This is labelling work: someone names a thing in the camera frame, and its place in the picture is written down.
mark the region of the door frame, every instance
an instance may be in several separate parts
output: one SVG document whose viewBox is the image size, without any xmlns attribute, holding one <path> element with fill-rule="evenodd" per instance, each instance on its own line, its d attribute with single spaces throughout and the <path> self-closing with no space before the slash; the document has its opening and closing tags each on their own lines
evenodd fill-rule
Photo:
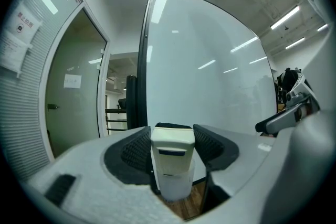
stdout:
<svg viewBox="0 0 336 224">
<path fill-rule="evenodd" d="M 104 33 L 101 26 L 97 23 L 97 20 L 95 19 L 94 15 L 92 14 L 92 11 L 88 7 L 88 5 L 85 2 L 82 2 L 79 4 L 79 6 L 70 14 L 70 16 L 67 18 L 65 23 L 60 28 L 59 32 L 57 33 L 54 41 L 52 42 L 46 61 L 43 66 L 40 85 L 39 85 L 39 92 L 38 92 L 38 117 L 39 117 L 39 123 L 40 123 L 40 131 L 42 135 L 42 141 L 46 149 L 47 156 L 49 160 L 52 162 L 55 160 L 55 157 L 52 153 L 50 141 L 48 138 L 47 133 L 47 122 L 46 122 L 46 90 L 47 90 L 47 82 L 49 77 L 49 72 L 51 69 L 51 64 L 53 62 L 53 59 L 55 57 L 57 48 L 60 44 L 60 41 L 65 34 L 66 30 L 74 20 L 74 18 L 78 15 L 78 13 L 83 10 L 92 24 L 95 26 L 96 30 L 99 32 L 99 34 L 103 37 L 105 40 L 105 48 L 102 52 L 102 60 L 100 62 L 100 71 L 99 71 L 99 77 L 98 77 L 98 88 L 97 88 L 97 126 L 98 126 L 98 135 L 99 137 L 107 136 L 106 134 L 106 128 L 104 128 L 104 107 L 105 107 L 105 88 L 106 88 L 106 76 L 108 71 L 108 65 L 110 60 L 110 54 L 105 53 L 109 52 L 110 47 L 110 40 L 108 36 Z"/>
</svg>

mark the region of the notice on wall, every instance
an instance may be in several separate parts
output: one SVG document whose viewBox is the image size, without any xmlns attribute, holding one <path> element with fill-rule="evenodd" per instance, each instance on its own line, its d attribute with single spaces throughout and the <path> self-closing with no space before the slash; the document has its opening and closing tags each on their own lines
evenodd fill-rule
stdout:
<svg viewBox="0 0 336 224">
<path fill-rule="evenodd" d="M 16 38 L 30 44 L 41 22 L 20 2 L 8 18 L 4 28 Z"/>
<path fill-rule="evenodd" d="M 17 72 L 17 77 L 21 73 L 21 66 L 28 48 L 27 45 L 10 32 L 4 30 L 0 37 L 0 65 Z"/>
<path fill-rule="evenodd" d="M 65 74 L 65 77 L 64 77 L 64 88 L 76 88 L 76 89 L 80 89 L 81 80 L 82 80 L 82 76 L 81 75 Z"/>
</svg>

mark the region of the doorway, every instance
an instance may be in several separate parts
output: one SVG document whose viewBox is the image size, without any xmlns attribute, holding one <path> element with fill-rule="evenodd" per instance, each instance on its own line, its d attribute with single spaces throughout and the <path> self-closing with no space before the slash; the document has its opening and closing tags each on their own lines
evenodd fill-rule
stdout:
<svg viewBox="0 0 336 224">
<path fill-rule="evenodd" d="M 56 158 L 69 148 L 99 138 L 97 90 L 106 41 L 82 9 L 62 37 L 46 88 L 46 125 Z"/>
</svg>

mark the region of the wooden floor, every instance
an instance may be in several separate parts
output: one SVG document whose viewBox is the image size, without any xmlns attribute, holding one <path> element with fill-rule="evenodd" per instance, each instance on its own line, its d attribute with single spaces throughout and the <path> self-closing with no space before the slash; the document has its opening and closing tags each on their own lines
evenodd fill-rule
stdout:
<svg viewBox="0 0 336 224">
<path fill-rule="evenodd" d="M 201 214 L 201 204 L 204 195 L 205 181 L 194 185 L 190 195 L 179 201 L 168 202 L 161 195 L 158 197 L 179 217 L 190 219 Z"/>
</svg>

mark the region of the door handle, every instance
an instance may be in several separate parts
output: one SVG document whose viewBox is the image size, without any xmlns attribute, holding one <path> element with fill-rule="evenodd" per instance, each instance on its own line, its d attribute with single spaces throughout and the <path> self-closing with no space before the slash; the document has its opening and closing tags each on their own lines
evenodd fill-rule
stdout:
<svg viewBox="0 0 336 224">
<path fill-rule="evenodd" d="M 49 111 L 49 109 L 58 109 L 59 106 L 56 105 L 56 104 L 47 104 L 47 108 L 48 108 L 48 111 Z"/>
</svg>

